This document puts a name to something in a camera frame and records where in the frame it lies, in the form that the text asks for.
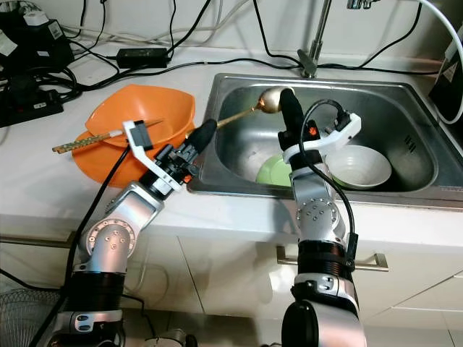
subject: chopsticks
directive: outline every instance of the chopsticks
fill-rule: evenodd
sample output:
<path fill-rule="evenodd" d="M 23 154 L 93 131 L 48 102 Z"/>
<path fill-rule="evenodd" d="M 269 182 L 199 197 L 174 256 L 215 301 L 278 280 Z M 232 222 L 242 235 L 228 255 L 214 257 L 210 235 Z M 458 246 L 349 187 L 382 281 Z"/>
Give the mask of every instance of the chopsticks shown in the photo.
<path fill-rule="evenodd" d="M 152 125 L 159 124 L 163 121 L 164 119 L 156 119 L 153 121 L 146 121 L 145 125 L 146 127 L 150 127 Z M 54 152 L 57 152 L 59 154 L 69 152 L 70 150 L 76 150 L 77 148 L 82 148 L 88 145 L 91 145 L 92 143 L 97 143 L 106 139 L 110 139 L 112 137 L 120 136 L 124 134 L 123 129 L 115 129 L 110 132 L 105 132 L 104 134 L 97 134 L 94 136 L 86 137 L 85 139 L 77 140 L 74 142 L 69 142 L 65 143 L 64 145 L 61 146 L 56 146 L 51 148 Z"/>

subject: green plate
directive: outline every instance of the green plate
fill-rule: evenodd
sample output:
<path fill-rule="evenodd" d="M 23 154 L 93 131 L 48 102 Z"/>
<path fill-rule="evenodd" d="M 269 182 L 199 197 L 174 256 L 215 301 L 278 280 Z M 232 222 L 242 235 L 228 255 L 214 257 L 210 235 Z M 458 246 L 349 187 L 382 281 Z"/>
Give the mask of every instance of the green plate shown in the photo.
<path fill-rule="evenodd" d="M 257 183 L 290 187 L 289 174 L 291 172 L 291 166 L 285 164 L 281 154 L 277 154 L 267 159 L 260 167 L 255 181 Z"/>

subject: orange bowl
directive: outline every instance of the orange bowl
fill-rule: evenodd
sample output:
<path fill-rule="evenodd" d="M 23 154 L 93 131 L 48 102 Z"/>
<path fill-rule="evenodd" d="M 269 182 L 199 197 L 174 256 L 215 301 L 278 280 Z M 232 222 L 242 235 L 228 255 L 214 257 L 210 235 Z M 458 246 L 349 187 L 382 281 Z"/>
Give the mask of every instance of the orange bowl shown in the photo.
<path fill-rule="evenodd" d="M 193 123 L 190 123 L 188 130 L 193 128 Z M 91 136 L 91 133 L 84 132 L 79 135 L 76 140 L 85 139 L 89 136 Z M 178 147 L 183 141 L 184 137 L 177 141 L 169 141 L 169 143 L 171 143 L 174 147 Z M 146 155 L 149 158 L 154 158 L 162 147 L 163 146 L 154 147 L 154 149 L 149 150 Z M 85 175 L 94 181 L 103 183 L 111 168 L 117 162 L 122 152 L 124 152 L 124 149 L 125 147 L 97 142 L 92 145 L 73 150 L 72 157 Z M 132 155 L 132 152 L 130 152 L 114 174 L 109 185 L 111 187 L 123 188 L 127 186 L 129 182 L 138 180 L 147 170 L 148 169 Z"/>
<path fill-rule="evenodd" d="M 188 126 L 195 117 L 195 99 L 180 90 L 150 85 L 128 85 L 115 92 L 94 110 L 85 126 L 92 135 L 122 128 L 123 121 L 163 119 L 148 127 L 155 147 L 185 139 Z M 126 147 L 125 136 L 104 142 Z"/>

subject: white wall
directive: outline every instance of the white wall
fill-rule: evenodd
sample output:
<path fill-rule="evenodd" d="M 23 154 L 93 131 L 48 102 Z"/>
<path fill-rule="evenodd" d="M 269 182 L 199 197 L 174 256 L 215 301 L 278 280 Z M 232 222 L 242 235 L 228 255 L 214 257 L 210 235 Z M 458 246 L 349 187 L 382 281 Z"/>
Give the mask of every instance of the white wall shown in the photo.
<path fill-rule="evenodd" d="M 35 0 L 49 17 L 63 24 L 79 22 L 82 1 Z M 224 14 L 239 0 L 224 0 Z M 463 20 L 462 0 L 434 1 L 457 28 Z M 204 0 L 177 0 L 174 28 L 189 27 L 203 5 Z M 315 28 L 323 0 L 260 0 L 260 13 L 271 50 L 296 51 L 307 44 L 307 27 L 310 40 Z M 370 10 L 348 10 L 347 0 L 333 0 L 324 35 L 323 53 L 368 55 L 401 35 L 412 25 L 417 2 L 413 0 L 382 0 Z M 218 8 L 213 0 L 200 26 L 210 26 Z M 101 26 L 99 0 L 88 0 L 85 25 Z M 131 32 L 143 36 L 163 33 L 168 29 L 172 11 L 172 0 L 108 0 L 106 28 L 116 32 Z M 193 38 L 200 40 L 207 33 L 198 33 Z M 403 44 L 385 52 L 385 56 L 405 56 L 440 59 L 450 42 L 446 30 L 427 10 L 423 10 L 416 32 Z M 209 46 L 227 48 L 263 49 L 258 22 L 252 1 L 245 4 L 231 20 L 222 27 Z"/>

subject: floor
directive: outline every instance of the floor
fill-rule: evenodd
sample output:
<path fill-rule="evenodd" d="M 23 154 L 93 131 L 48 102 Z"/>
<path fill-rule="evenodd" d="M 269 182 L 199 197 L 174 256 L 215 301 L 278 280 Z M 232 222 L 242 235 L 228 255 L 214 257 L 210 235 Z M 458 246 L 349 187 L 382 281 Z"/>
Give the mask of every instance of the floor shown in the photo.
<path fill-rule="evenodd" d="M 281 322 L 182 312 L 148 311 L 157 333 L 181 328 L 196 336 L 201 347 L 258 347 L 279 343 Z M 150 337 L 140 311 L 125 312 L 127 347 L 140 347 Z M 463 330 L 421 330 L 365 327 L 368 347 L 463 347 Z"/>

